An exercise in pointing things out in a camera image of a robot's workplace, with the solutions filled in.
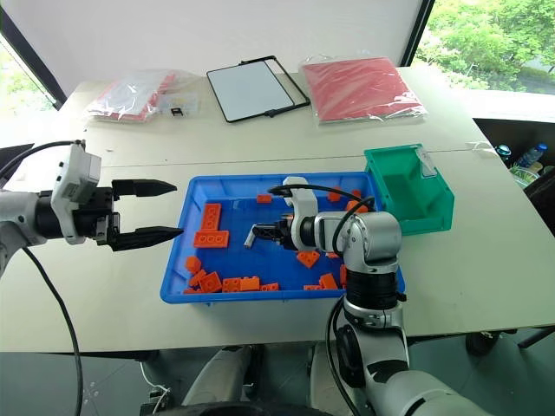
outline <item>orange building block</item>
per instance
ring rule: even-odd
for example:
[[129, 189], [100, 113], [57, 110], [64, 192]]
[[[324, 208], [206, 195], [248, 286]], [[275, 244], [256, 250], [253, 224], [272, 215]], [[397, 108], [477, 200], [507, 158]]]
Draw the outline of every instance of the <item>orange building block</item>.
[[241, 279], [232, 277], [222, 281], [222, 292], [239, 292], [241, 290]]
[[215, 231], [219, 227], [219, 215], [222, 212], [222, 204], [205, 204], [205, 213], [200, 224], [201, 230]]
[[[334, 188], [341, 191], [341, 188], [339, 186], [334, 186]], [[341, 199], [341, 195], [339, 195], [338, 193], [328, 192], [328, 200], [330, 202], [339, 202], [339, 199]]]
[[311, 268], [320, 258], [320, 253], [317, 251], [299, 251], [297, 260], [304, 264], [307, 268]]
[[271, 195], [270, 194], [257, 195], [257, 202], [259, 204], [271, 204]]
[[215, 271], [201, 277], [199, 283], [200, 290], [202, 290], [203, 293], [214, 293], [222, 290], [222, 282], [219, 280], [218, 273]]
[[339, 268], [339, 283], [342, 286], [345, 286], [347, 284], [347, 268], [344, 264], [342, 264]]
[[197, 249], [224, 249], [229, 242], [229, 231], [197, 231], [193, 247]]
[[241, 279], [241, 291], [252, 292], [260, 290], [260, 279], [258, 276], [243, 277]]
[[320, 276], [320, 286], [324, 289], [339, 289], [331, 273], [326, 273], [325, 275]]
[[195, 274], [200, 270], [200, 260], [196, 256], [189, 256], [185, 261], [185, 268]]
[[263, 292], [273, 292], [279, 290], [279, 283], [261, 284], [260, 290], [262, 290]]
[[[358, 201], [349, 201], [347, 203], [347, 206], [345, 206], [345, 211], [349, 211], [357, 203], [358, 203]], [[358, 208], [358, 210], [356, 210], [356, 212], [358, 212], [360, 214], [363, 214], [364, 212], [368, 212], [368, 206], [362, 205], [360, 208]]]
[[199, 286], [200, 279], [202, 279], [204, 276], [206, 276], [206, 272], [204, 270], [201, 270], [199, 273], [189, 279], [189, 286]]

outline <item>black cable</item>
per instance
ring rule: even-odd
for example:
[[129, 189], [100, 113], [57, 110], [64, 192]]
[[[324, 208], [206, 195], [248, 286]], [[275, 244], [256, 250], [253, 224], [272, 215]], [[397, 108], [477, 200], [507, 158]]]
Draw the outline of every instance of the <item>black cable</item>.
[[314, 189], [316, 191], [326, 191], [326, 192], [333, 192], [343, 195], [344, 197], [354, 199], [355, 201], [360, 201], [361, 199], [358, 198], [356, 195], [352, 193], [342, 191], [341, 189], [330, 188], [329, 186], [321, 186], [321, 185], [311, 185], [311, 184], [291, 184], [291, 185], [278, 185], [273, 186], [268, 190], [269, 193], [274, 195], [279, 195], [282, 197], [290, 197], [291, 193], [284, 194], [283, 191], [288, 191], [290, 189]]
[[10, 160], [2, 169], [0, 169], [0, 179], [6, 176], [10, 171], [17, 166], [23, 159], [27, 158], [31, 154], [40, 152], [41, 150], [48, 149], [49, 147], [56, 146], [69, 146], [69, 145], [80, 145], [80, 140], [65, 140], [65, 141], [52, 141], [50, 143], [45, 143], [32, 149], [26, 150], [23, 153], [19, 153], [14, 159]]
[[339, 393], [343, 396], [345, 403], [349, 407], [350, 411], [353, 413], [353, 416], [361, 416], [358, 412], [358, 409], [353, 403], [353, 400], [350, 399], [347, 391], [345, 391], [345, 387], [339, 378], [339, 374], [337, 373], [336, 363], [333, 361], [333, 355], [331, 353], [331, 342], [330, 342], [330, 330], [331, 330], [331, 323], [334, 322], [334, 330], [336, 330], [337, 326], [337, 317], [339, 316], [339, 312], [341, 311], [341, 307], [343, 306], [343, 296], [339, 298], [337, 303], [334, 305], [332, 310], [330, 311], [330, 315], [328, 316], [328, 323], [326, 324], [326, 356], [328, 357], [328, 365], [330, 366], [331, 375], [333, 376], [333, 380], [339, 389]]
[[58, 301], [58, 304], [60, 305], [60, 309], [62, 310], [62, 313], [63, 313], [63, 319], [65, 319], [66, 325], [68, 325], [69, 335], [71, 336], [71, 344], [73, 345], [75, 366], [77, 368], [77, 403], [75, 404], [74, 415], [79, 416], [81, 414], [81, 407], [83, 402], [83, 369], [81, 364], [81, 355], [79, 354], [79, 344], [77, 344], [77, 335], [75, 334], [73, 323], [71, 323], [71, 318], [69, 317], [69, 313], [68, 313], [68, 310], [66, 309], [66, 305], [63, 303], [63, 300], [58, 294], [58, 291], [50, 281], [48, 275], [46, 274], [46, 270], [44, 270], [41, 262], [38, 261], [38, 258], [36, 258], [35, 255], [27, 247], [24, 247], [23, 251], [27, 256], [29, 256], [31, 261], [38, 268], [38, 271], [41, 273], [42, 279], [44, 279], [44, 282], [49, 287], [50, 292], [52, 292], [52, 295]]
[[[343, 255], [343, 253], [341, 251], [339, 251], [339, 249], [337, 248], [337, 239], [339, 238], [339, 233], [341, 232], [341, 229], [343, 228], [343, 226], [345, 225], [345, 223], [347, 222], [349, 217], [351, 215], [353, 215], [356, 212], [356, 210], [358, 210], [361, 206], [366, 205], [366, 203], [369, 202], [369, 201], [374, 201], [374, 197], [367, 197], [367, 198], [363, 199], [362, 201], [358, 201], [350, 210], [347, 211], [347, 213], [345, 213], [345, 215], [343, 215], [343, 217], [339, 221], [339, 224], [337, 225], [336, 230], [333, 233], [333, 238], [331, 239], [331, 247], [333, 248], [333, 251], [338, 256]], [[374, 210], [374, 205], [373, 204], [372, 204], [370, 210], [371, 211]]]

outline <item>clear plastic bag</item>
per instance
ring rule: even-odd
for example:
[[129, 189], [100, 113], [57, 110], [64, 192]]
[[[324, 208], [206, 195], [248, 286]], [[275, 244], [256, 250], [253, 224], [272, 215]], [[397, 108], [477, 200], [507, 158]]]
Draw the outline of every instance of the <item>clear plastic bag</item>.
[[318, 56], [307, 59], [300, 69], [320, 124], [426, 113], [388, 58]]
[[110, 84], [88, 105], [86, 114], [95, 120], [144, 122], [159, 112], [163, 94], [177, 94], [198, 79], [173, 69], [135, 71]]

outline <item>black frame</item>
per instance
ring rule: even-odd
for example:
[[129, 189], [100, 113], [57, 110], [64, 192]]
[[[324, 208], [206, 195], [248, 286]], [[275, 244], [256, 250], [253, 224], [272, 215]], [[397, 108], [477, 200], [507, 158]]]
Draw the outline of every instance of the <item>black frame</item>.
[[[282, 71], [284, 71], [285, 76], [287, 76], [287, 78], [289, 79], [289, 81], [291, 82], [291, 84], [293, 84], [293, 86], [295, 87], [295, 89], [298, 91], [298, 93], [300, 93], [303, 98], [304, 101], [299, 103], [299, 104], [295, 104], [295, 101], [291, 98], [290, 94], [287, 92], [287, 90], [284, 87], [284, 84], [282, 84], [279, 79], [276, 77], [276, 74], [274, 74], [274, 72], [270, 69], [270, 67], [268, 66], [268, 64], [266, 63], [266, 61], [274, 61]], [[294, 110], [296, 108], [301, 108], [301, 107], [306, 107], [310, 105], [310, 99], [309, 97], [303, 92], [303, 90], [297, 85], [297, 83], [293, 80], [293, 78], [291, 78], [291, 76], [289, 75], [289, 73], [285, 70], [285, 68], [282, 66], [281, 63], [279, 63], [278, 59], [276, 58], [276, 56], [274, 55], [270, 55], [270, 56], [265, 56], [263, 58], [257, 58], [257, 59], [251, 59], [249, 61], [241, 61], [239, 63], [238, 66], [241, 65], [247, 65], [249, 63], [255, 63], [255, 62], [264, 62], [266, 64], [266, 66], [268, 67], [268, 70], [274, 75], [274, 77], [276, 78], [276, 81], [279, 85], [281, 85], [281, 88], [284, 89], [285, 93], [287, 94], [287, 96], [291, 99], [291, 102], [293, 103], [290, 106], [287, 107], [283, 107], [283, 108], [274, 108], [272, 110], [267, 110], [264, 111], [263, 113], [260, 114], [254, 114], [254, 115], [250, 115], [248, 117], [243, 117], [242, 119], [236, 119], [236, 120], [228, 120], [227, 117], [225, 116], [224, 113], [224, 109], [222, 108], [220, 102], [219, 102], [219, 98], [218, 95], [216, 94], [216, 90], [214, 89], [214, 86], [212, 85], [212, 81], [210, 81], [210, 76], [208, 76], [211, 72], [214, 71], [220, 71], [221, 69], [228, 69], [228, 68], [235, 68], [235, 67], [226, 67], [226, 68], [220, 68], [220, 69], [214, 69], [212, 71], [208, 71], [206, 72], [206, 77], [208, 78], [208, 82], [210, 82], [210, 86], [212, 87], [212, 91], [214, 92], [214, 95], [216, 96], [216, 101], [218, 102], [219, 105], [219, 109], [222, 111], [222, 114], [224, 115], [224, 119], [225, 121], [227, 121], [228, 123], [235, 123], [237, 121], [242, 121], [242, 120], [248, 120], [248, 119], [252, 119], [254, 117], [259, 117], [261, 115], [265, 115], [267, 117], [273, 117], [275, 115], [281, 114], [281, 113], [285, 113], [287, 111], [291, 111]]]
[[426, 28], [426, 24], [428, 24], [428, 19], [430, 17], [430, 13], [432, 12], [432, 8], [434, 7], [434, 3], [435, 0], [422, 0], [422, 4], [418, 10], [418, 15], [416, 16], [415, 26], [410, 33], [407, 48], [402, 56], [400, 66], [410, 67], [410, 64], [413, 62], [416, 50], [418, 49], [418, 44], [420, 43], [422, 34]]
[[60, 87], [60, 84], [58, 84], [56, 78], [46, 67], [39, 55], [36, 54], [33, 47], [29, 45], [23, 34], [19, 31], [2, 6], [0, 6], [0, 33], [2, 33], [2, 36], [17, 52], [19, 57], [23, 60], [23, 62], [25, 62], [25, 65], [27, 65], [33, 75], [41, 82], [49, 94], [54, 97], [55, 102], [52, 106], [56, 110], [59, 110], [68, 97], [62, 91], [62, 88]]

